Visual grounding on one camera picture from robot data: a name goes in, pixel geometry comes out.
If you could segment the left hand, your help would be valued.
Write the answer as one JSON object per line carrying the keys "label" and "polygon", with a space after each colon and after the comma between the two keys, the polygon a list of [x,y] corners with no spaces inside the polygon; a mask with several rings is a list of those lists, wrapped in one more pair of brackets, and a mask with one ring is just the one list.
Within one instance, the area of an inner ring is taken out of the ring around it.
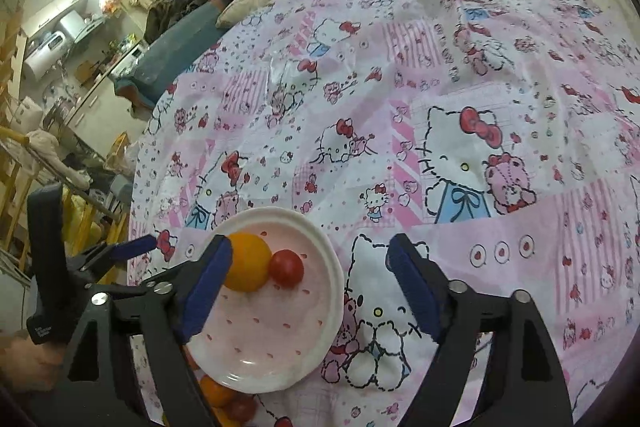
{"label": "left hand", "polygon": [[1,381],[17,393],[51,390],[61,374],[66,346],[34,343],[28,332],[1,337]]}

